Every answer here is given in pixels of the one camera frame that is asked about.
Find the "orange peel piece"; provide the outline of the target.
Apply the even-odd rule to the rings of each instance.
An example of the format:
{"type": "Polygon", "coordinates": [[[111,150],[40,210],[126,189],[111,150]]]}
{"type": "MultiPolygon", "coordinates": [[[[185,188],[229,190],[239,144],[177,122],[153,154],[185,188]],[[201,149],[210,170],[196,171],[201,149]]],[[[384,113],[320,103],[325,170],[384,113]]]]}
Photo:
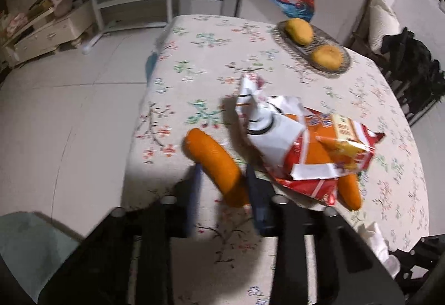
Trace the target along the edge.
{"type": "Polygon", "coordinates": [[[204,172],[222,194],[226,205],[241,208],[249,204],[244,176],[234,159],[211,136],[198,128],[185,137],[186,153],[201,164],[204,172]]]}
{"type": "Polygon", "coordinates": [[[347,174],[338,180],[338,192],[343,204],[351,211],[357,211],[362,206],[359,181],[355,173],[347,174]]]}

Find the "white tissue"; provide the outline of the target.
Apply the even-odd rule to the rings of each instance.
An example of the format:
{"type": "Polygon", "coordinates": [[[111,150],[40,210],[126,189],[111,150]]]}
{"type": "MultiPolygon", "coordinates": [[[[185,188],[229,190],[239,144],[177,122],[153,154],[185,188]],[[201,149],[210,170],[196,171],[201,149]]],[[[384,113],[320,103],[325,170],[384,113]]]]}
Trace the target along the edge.
{"type": "Polygon", "coordinates": [[[395,279],[401,270],[401,263],[396,256],[390,253],[389,244],[385,240],[378,223],[373,222],[369,226],[361,224],[357,228],[357,232],[362,240],[368,244],[389,275],[395,279]]]}

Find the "red white snack wrapper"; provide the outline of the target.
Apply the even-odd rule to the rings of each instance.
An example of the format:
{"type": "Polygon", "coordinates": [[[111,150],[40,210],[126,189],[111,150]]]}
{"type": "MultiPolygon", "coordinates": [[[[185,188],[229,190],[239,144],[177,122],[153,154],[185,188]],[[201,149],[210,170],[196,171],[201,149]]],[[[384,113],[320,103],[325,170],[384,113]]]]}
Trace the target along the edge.
{"type": "Polygon", "coordinates": [[[235,111],[266,172],[281,186],[325,205],[342,199],[338,180],[368,170],[385,137],[340,114],[302,105],[297,97],[263,92],[263,79],[241,79],[235,111]]]}

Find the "floral tablecloth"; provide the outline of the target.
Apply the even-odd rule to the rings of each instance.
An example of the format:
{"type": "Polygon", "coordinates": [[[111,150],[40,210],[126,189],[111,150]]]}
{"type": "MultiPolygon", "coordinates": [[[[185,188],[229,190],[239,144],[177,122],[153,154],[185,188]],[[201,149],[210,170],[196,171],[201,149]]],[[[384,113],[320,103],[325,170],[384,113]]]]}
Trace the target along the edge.
{"type": "Polygon", "coordinates": [[[192,160],[184,145],[204,133],[221,147],[227,172],[272,181],[279,193],[321,210],[332,204],[361,230],[378,224],[391,249],[408,250],[429,233],[428,194],[419,151],[389,84],[376,64],[352,50],[344,74],[309,67],[279,37],[274,24],[210,15],[178,16],[149,59],[148,88],[133,134],[122,203],[136,210],[168,195],[192,160]],[[353,120],[357,137],[384,138],[360,176],[362,206],[351,211],[330,182],[292,189],[284,160],[302,140],[299,165],[314,164],[312,134],[353,120]]]}

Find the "checkered under tablecloth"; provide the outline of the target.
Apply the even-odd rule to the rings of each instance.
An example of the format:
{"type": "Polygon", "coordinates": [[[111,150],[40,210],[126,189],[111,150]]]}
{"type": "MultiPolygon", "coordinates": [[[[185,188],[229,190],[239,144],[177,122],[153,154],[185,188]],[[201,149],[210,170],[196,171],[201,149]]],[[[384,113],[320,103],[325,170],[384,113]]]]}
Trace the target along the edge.
{"type": "Polygon", "coordinates": [[[158,53],[152,52],[145,62],[145,80],[148,83],[158,60],[158,53]]]}

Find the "yellow mango near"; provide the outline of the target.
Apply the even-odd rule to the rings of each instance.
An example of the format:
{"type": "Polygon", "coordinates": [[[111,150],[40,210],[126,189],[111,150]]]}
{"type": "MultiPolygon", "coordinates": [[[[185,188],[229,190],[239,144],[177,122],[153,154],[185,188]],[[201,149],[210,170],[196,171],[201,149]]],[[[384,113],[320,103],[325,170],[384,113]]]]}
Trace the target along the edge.
{"type": "Polygon", "coordinates": [[[311,53],[311,60],[328,70],[337,70],[343,62],[343,55],[337,46],[322,45],[311,53]]]}

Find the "yellow mango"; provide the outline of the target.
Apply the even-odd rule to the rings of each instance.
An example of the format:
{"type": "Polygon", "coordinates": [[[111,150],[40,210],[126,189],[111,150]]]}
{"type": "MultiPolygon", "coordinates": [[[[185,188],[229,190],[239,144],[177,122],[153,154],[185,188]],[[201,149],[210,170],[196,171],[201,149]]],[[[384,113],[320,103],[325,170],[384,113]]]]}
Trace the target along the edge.
{"type": "Polygon", "coordinates": [[[295,43],[301,46],[307,46],[313,41],[313,29],[311,25],[303,19],[292,18],[287,20],[285,31],[295,43]]]}
{"type": "Polygon", "coordinates": [[[343,55],[337,46],[322,45],[311,53],[311,60],[328,70],[337,70],[343,62],[343,55]]]}

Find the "yellow mango far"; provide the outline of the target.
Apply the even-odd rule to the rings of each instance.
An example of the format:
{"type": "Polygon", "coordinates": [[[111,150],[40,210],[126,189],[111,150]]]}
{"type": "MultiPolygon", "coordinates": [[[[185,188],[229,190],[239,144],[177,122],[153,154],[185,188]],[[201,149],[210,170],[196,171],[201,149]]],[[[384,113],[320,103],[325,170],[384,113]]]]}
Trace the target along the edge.
{"type": "Polygon", "coordinates": [[[307,46],[313,41],[313,29],[311,25],[303,19],[292,18],[287,20],[285,31],[295,43],[301,46],[307,46]]]}

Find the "teal plastic stool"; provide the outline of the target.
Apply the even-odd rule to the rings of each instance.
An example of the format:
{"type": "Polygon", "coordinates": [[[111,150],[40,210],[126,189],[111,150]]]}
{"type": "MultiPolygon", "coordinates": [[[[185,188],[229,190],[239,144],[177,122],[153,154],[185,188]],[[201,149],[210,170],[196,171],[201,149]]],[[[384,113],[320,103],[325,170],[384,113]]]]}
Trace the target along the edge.
{"type": "Polygon", "coordinates": [[[1,216],[1,264],[32,304],[80,241],[41,213],[19,211],[1,216]]]}

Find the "wooden chair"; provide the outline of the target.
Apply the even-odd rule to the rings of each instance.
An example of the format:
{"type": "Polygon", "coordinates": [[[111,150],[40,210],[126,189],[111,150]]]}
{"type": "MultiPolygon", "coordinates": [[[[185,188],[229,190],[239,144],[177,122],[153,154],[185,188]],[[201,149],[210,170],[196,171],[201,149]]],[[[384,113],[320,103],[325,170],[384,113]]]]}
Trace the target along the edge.
{"type": "Polygon", "coordinates": [[[370,4],[372,0],[364,0],[359,15],[355,20],[353,31],[345,42],[345,46],[373,60],[377,66],[385,66],[389,60],[380,53],[374,53],[368,43],[370,32],[370,4]]]}

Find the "black folding chairs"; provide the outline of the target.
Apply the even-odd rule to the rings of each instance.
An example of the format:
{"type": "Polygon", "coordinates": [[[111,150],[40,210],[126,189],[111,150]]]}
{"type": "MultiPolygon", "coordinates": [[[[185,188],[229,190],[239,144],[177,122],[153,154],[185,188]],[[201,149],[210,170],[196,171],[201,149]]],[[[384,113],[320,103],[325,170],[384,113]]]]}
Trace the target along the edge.
{"type": "Polygon", "coordinates": [[[444,71],[438,60],[403,62],[387,81],[409,126],[417,123],[444,97],[444,71]]]}

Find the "black jacket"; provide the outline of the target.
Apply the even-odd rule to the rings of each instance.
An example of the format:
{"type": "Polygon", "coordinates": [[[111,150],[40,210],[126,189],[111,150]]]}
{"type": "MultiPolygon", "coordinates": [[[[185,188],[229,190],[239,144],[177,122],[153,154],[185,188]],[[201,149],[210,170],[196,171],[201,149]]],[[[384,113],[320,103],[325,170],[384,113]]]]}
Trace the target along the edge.
{"type": "Polygon", "coordinates": [[[434,60],[427,46],[415,39],[414,33],[407,28],[404,28],[399,35],[384,36],[380,51],[382,54],[389,55],[388,72],[398,71],[403,62],[417,63],[434,60]]]}

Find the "white cushion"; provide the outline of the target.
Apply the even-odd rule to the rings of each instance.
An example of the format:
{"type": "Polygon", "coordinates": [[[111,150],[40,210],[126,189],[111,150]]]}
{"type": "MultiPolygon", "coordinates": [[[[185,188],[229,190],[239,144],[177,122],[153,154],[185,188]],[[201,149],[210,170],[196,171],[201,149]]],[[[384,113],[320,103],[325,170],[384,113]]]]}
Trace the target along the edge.
{"type": "Polygon", "coordinates": [[[385,0],[370,0],[369,16],[368,45],[374,53],[380,54],[384,36],[399,35],[401,25],[396,13],[385,0]]]}

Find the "cream tv stand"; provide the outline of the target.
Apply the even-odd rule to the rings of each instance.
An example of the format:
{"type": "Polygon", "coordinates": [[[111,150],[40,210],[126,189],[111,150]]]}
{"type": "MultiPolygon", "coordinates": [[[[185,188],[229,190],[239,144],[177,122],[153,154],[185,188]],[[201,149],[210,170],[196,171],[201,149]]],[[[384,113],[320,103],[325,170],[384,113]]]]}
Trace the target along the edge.
{"type": "Polygon", "coordinates": [[[76,1],[74,8],[61,18],[56,18],[53,11],[49,9],[35,20],[43,22],[39,28],[30,24],[18,37],[1,47],[9,67],[14,68],[32,58],[53,52],[61,44],[79,43],[83,33],[95,22],[90,1],[76,1]]]}

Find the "pink kettlebell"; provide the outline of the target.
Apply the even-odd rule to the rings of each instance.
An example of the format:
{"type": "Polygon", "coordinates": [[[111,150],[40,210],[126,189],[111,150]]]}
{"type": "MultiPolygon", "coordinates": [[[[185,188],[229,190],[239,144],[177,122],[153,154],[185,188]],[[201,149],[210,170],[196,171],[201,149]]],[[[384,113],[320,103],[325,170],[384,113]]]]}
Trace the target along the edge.
{"type": "Polygon", "coordinates": [[[51,3],[57,18],[65,16],[72,9],[72,0],[51,0],[51,3]]]}

